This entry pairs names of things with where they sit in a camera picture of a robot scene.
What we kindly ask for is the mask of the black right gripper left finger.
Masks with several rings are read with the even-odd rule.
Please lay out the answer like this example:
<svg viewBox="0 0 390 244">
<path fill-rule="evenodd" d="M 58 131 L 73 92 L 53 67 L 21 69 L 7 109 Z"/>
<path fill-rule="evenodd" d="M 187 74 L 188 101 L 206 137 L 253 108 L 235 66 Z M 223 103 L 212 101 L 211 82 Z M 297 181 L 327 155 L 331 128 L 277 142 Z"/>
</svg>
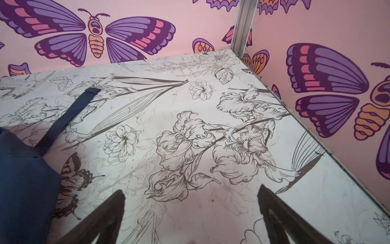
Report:
<svg viewBox="0 0 390 244">
<path fill-rule="evenodd" d="M 125 200 L 123 191 L 117 190 L 57 243 L 116 243 L 125 212 Z"/>
</svg>

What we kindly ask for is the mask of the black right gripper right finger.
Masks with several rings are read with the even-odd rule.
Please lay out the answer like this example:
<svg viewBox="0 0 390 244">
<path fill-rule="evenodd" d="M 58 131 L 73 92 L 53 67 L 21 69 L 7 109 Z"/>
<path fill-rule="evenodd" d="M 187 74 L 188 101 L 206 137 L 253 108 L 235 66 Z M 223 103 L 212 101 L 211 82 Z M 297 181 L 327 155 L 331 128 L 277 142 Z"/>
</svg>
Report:
<svg viewBox="0 0 390 244">
<path fill-rule="evenodd" d="M 312 227 L 265 185 L 258 192 L 260 212 L 272 244 L 330 244 L 331 241 Z"/>
</svg>

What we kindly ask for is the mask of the navy blue backpack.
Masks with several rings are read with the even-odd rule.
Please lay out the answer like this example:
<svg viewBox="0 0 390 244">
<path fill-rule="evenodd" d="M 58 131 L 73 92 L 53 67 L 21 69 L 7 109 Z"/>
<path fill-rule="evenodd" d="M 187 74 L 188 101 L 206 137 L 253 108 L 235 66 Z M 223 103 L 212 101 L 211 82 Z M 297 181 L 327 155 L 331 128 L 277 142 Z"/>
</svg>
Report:
<svg viewBox="0 0 390 244">
<path fill-rule="evenodd" d="M 35 147 L 1 128 L 1 243 L 46 243 L 62 178 L 43 159 L 59 134 L 98 94 L 90 87 Z"/>
</svg>

